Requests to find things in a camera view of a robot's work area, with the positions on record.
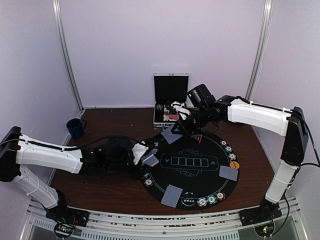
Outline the playing card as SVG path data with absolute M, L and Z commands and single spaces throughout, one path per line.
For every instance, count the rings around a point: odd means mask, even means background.
M 164 137 L 166 142 L 170 145 L 180 139 L 183 135 L 175 132 L 174 125 L 171 125 L 166 130 L 161 132 L 161 135 Z

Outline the blue-backed card deck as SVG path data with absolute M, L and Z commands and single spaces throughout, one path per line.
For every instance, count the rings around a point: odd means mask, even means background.
M 154 167 L 159 163 L 158 158 L 156 157 L 158 149 L 154 148 L 151 152 L 141 157 L 141 165 L 148 165 L 150 167 Z

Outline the orange chip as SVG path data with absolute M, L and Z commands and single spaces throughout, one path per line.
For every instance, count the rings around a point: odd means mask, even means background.
M 150 178 L 146 178 L 144 181 L 143 181 L 143 184 L 146 186 L 146 187 L 151 187 L 153 186 L 154 184 L 154 181 Z
M 228 143 L 227 143 L 226 141 L 224 141 L 224 140 L 221 140 L 221 141 L 220 141 L 220 145 L 223 146 L 223 147 L 227 146 L 227 144 L 228 144 Z
M 226 199 L 226 195 L 225 195 L 225 193 L 223 193 L 223 192 L 218 192 L 218 193 L 216 194 L 216 198 L 217 198 L 217 200 L 219 200 L 219 201 L 223 201 L 223 200 Z

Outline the blue chip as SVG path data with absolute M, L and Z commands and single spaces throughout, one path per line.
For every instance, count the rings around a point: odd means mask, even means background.
M 234 153 L 230 153 L 228 155 L 228 158 L 229 158 L 230 161 L 235 161 L 237 159 L 237 156 Z
M 208 204 L 208 200 L 206 197 L 200 197 L 197 200 L 197 204 L 199 207 L 205 207 Z

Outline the dealt card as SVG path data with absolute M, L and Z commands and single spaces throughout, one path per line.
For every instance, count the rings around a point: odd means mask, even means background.
M 176 208 L 182 191 L 182 188 L 169 184 L 160 203 L 171 208 Z
M 222 165 L 219 169 L 219 177 L 236 182 L 239 171 L 236 168 Z

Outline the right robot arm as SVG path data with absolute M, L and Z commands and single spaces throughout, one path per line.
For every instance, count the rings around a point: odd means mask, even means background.
M 266 106 L 241 96 L 224 95 L 215 99 L 204 84 L 191 89 L 187 95 L 195 110 L 189 110 L 178 101 L 168 105 L 180 116 L 174 125 L 179 134 L 190 135 L 210 122 L 224 121 L 248 125 L 283 139 L 279 166 L 259 206 L 239 212 L 244 226 L 271 221 L 278 214 L 279 201 L 285 196 L 305 159 L 309 133 L 303 110 L 300 107 Z

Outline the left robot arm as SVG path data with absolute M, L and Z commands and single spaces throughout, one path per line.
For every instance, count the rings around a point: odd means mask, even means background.
M 57 223 L 79 224 L 88 212 L 69 208 L 65 195 L 40 180 L 27 165 L 37 165 L 82 176 L 104 179 L 110 169 L 128 172 L 137 179 L 144 172 L 141 157 L 153 147 L 125 135 L 106 136 L 103 145 L 62 146 L 38 141 L 12 127 L 0 142 L 0 180 L 17 184 L 28 196 L 40 202 L 47 216 Z

